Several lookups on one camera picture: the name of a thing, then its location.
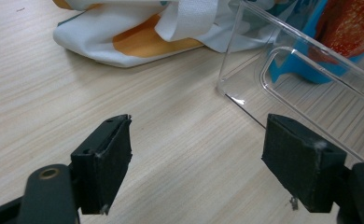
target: red food package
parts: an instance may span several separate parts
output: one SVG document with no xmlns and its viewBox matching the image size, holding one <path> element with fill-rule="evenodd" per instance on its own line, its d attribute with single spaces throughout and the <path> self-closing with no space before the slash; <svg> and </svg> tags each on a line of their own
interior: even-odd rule
<svg viewBox="0 0 364 224">
<path fill-rule="evenodd" d="M 364 0 L 328 0 L 316 25 L 315 40 L 346 58 L 363 53 Z"/>
</svg>

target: white and orange fabric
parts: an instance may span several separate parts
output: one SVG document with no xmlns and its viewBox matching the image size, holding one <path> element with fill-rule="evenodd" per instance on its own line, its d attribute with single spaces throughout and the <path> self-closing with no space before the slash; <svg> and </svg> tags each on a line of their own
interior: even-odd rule
<svg viewBox="0 0 364 224">
<path fill-rule="evenodd" d="M 225 52 L 235 11 L 230 0 L 53 0 L 83 13 L 60 22 L 61 46 L 99 63 L 131 67 L 206 45 Z M 264 42 L 241 35 L 236 50 Z"/>
</svg>

